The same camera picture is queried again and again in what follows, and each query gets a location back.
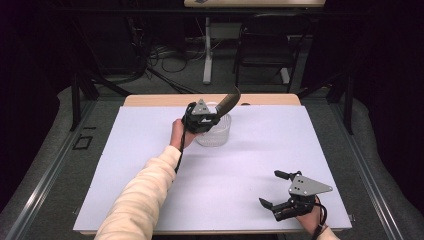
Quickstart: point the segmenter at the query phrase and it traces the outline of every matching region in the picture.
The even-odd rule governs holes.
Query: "knit sweater sleeve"
[[[339,238],[328,227],[318,236],[317,240],[339,240]]]
[[[167,146],[159,157],[147,161],[115,200],[95,239],[150,240],[180,155],[177,148]]]

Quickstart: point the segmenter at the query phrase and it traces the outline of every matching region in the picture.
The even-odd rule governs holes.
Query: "white table surface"
[[[185,107],[121,107],[74,230],[95,234],[124,186],[169,143],[173,120]],[[274,204],[290,197],[291,181],[275,170],[333,187],[320,194],[334,230],[351,228],[337,186],[303,106],[236,106],[228,142],[193,142],[161,208],[155,234],[282,233],[302,231],[296,219],[275,221],[259,197]]]

